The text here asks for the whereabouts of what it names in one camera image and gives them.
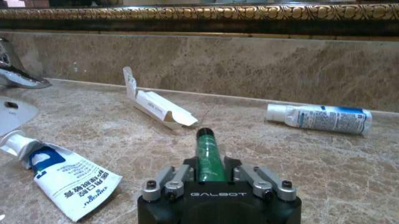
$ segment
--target gold mirror frame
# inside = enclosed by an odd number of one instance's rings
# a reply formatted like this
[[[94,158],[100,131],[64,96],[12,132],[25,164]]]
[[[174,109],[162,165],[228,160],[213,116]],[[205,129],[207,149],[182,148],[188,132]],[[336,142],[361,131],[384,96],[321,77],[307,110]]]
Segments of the gold mirror frame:
[[[397,22],[399,3],[0,9],[10,29],[396,35]]]

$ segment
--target sink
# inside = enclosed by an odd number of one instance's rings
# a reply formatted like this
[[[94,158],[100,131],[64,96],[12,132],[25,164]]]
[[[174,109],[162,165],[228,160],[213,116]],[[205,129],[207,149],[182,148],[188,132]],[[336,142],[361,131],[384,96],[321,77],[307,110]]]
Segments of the sink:
[[[0,136],[25,124],[37,113],[38,110],[33,105],[0,96]]]

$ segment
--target toothpaste tube cap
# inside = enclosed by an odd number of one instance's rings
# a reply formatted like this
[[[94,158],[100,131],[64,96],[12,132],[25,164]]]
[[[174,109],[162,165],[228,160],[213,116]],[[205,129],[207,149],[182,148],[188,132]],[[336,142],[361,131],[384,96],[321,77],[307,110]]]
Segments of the toothpaste tube cap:
[[[284,122],[285,121],[285,105],[276,105],[276,104],[268,104],[267,105],[267,112],[265,112],[265,119]]]
[[[40,143],[37,139],[25,137],[25,133],[20,130],[9,132],[0,140],[0,149],[4,152],[14,155],[18,160],[22,160],[25,155],[32,151],[33,146]]]

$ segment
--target chrome faucet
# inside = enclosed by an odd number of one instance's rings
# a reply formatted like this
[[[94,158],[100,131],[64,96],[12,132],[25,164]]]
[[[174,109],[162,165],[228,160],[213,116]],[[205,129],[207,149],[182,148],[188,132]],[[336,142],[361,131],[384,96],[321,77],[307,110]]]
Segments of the chrome faucet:
[[[46,79],[26,72],[10,42],[2,37],[0,37],[0,84],[29,89],[50,86]]]

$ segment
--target blue and white toothpaste tube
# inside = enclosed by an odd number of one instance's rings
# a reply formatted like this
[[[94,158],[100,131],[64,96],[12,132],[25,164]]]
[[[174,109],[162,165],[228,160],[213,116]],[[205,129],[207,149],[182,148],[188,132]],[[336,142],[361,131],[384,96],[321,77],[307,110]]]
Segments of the blue and white toothpaste tube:
[[[121,176],[57,145],[8,133],[0,149],[32,168],[33,181],[72,221],[90,212],[113,192]]]
[[[371,112],[361,108],[337,106],[267,105],[265,119],[297,128],[365,134],[371,128]]]

